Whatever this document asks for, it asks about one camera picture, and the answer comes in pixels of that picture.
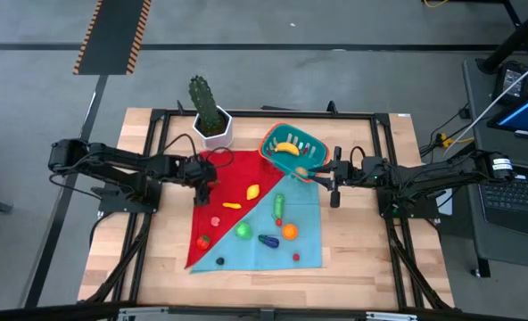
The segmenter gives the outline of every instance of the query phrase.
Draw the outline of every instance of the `orange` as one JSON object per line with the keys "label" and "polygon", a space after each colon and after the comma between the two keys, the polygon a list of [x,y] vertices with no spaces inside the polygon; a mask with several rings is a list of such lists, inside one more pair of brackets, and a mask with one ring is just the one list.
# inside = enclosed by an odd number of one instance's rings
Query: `orange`
{"label": "orange", "polygon": [[298,236],[298,227],[296,227],[294,224],[286,224],[282,228],[282,236],[286,240],[293,240]]}

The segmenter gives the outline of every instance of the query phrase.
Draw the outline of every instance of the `white pot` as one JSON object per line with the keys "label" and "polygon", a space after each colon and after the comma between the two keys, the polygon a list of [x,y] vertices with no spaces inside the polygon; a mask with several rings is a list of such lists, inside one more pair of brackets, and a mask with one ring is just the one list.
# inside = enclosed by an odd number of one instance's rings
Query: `white pot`
{"label": "white pot", "polygon": [[204,147],[204,149],[209,150],[209,151],[212,151],[213,149],[215,149],[217,147],[229,147],[231,145],[233,139],[234,139],[232,137],[232,117],[230,115],[228,115],[228,113],[225,110],[220,108],[220,106],[217,106],[217,108],[219,109],[220,112],[222,112],[222,114],[227,119],[227,128],[225,129],[224,133],[222,133],[220,135],[216,135],[216,136],[205,137],[196,128],[196,123],[197,123],[197,121],[199,121],[199,114],[198,113],[196,114],[196,117],[194,118],[194,123],[193,123],[193,130],[197,134],[199,134],[199,136],[201,137],[202,146]]}

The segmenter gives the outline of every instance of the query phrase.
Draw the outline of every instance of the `wooden table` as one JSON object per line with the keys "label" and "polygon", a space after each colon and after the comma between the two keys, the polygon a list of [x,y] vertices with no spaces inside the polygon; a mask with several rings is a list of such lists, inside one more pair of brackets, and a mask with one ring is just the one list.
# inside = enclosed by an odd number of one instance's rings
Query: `wooden table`
{"label": "wooden table", "polygon": [[[143,152],[151,111],[128,109],[118,148]],[[399,164],[419,165],[417,140],[410,116],[391,114],[390,118]],[[260,139],[279,121],[310,133],[331,150],[336,145],[341,146],[343,159],[349,157],[354,145],[362,146],[367,155],[374,155],[368,121],[357,119],[236,117],[232,148],[257,149]],[[201,148],[200,139],[191,129],[192,123],[192,117],[172,116],[168,141],[181,133],[188,133],[194,138],[197,148]],[[383,128],[379,128],[379,132],[382,148],[386,151]],[[153,141],[153,146],[157,146],[156,141]],[[167,153],[190,155],[192,151],[189,142],[182,139],[171,146]],[[360,153],[354,156],[357,157],[355,163],[359,164]],[[384,221],[378,215],[375,191],[365,188],[341,188],[340,191],[341,207],[332,209],[329,207],[329,193],[320,188],[322,268],[190,274],[184,266],[190,239],[194,190],[166,184],[163,186],[160,208],[153,217],[138,303],[396,310],[398,306],[390,249]],[[118,263],[127,221],[127,213],[116,213],[96,229],[79,290],[80,299],[93,294]],[[436,231],[422,219],[411,219],[410,227],[419,269],[441,298],[452,306],[449,279]],[[133,271],[133,268],[130,266],[128,271]],[[408,272],[404,267],[402,271],[408,303],[412,306]],[[128,297],[131,274],[129,272],[126,275],[122,298]]]}

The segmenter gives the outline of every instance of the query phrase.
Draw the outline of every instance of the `green basket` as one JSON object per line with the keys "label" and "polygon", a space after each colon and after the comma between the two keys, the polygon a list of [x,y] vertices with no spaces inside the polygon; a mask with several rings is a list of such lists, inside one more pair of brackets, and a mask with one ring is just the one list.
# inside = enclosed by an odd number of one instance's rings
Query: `green basket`
{"label": "green basket", "polygon": [[[283,142],[298,147],[300,155],[291,155],[289,152],[274,152],[276,146]],[[315,174],[308,173],[306,177],[302,177],[295,172],[296,168],[313,169],[324,165],[329,160],[329,149],[325,144],[314,136],[284,123],[275,124],[268,131],[260,142],[259,153],[286,175],[294,175],[304,182],[311,182],[312,180],[307,177]]]}

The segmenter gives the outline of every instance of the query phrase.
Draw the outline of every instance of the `concrete floor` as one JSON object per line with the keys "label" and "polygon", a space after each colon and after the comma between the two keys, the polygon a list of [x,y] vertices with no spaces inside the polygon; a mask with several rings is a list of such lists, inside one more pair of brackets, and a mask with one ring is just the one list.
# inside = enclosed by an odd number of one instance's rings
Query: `concrete floor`
{"label": "concrete floor", "polygon": [[[0,42],[80,42],[94,5],[0,0]],[[524,20],[528,1],[514,5]],[[144,42],[497,44],[513,28],[498,4],[427,9],[418,0],[157,0]],[[0,215],[0,309],[21,305],[58,194],[47,182],[50,143],[78,135],[97,81],[71,74],[77,54],[0,52],[0,201],[14,204],[11,215]],[[340,111],[407,112],[419,144],[426,144],[430,132],[466,103],[462,61],[481,56],[141,52],[134,75],[109,77],[91,140],[115,145],[127,107],[174,107],[177,99],[191,107],[187,81],[202,74],[225,108],[324,110],[334,100]],[[456,119],[446,130],[462,124]],[[80,179],[77,187],[94,183]],[[75,302],[96,208],[86,196],[72,198],[41,305]],[[442,244],[457,307],[528,318],[528,267],[493,262],[492,279],[475,279],[467,272],[475,264],[472,241],[445,236]]]}

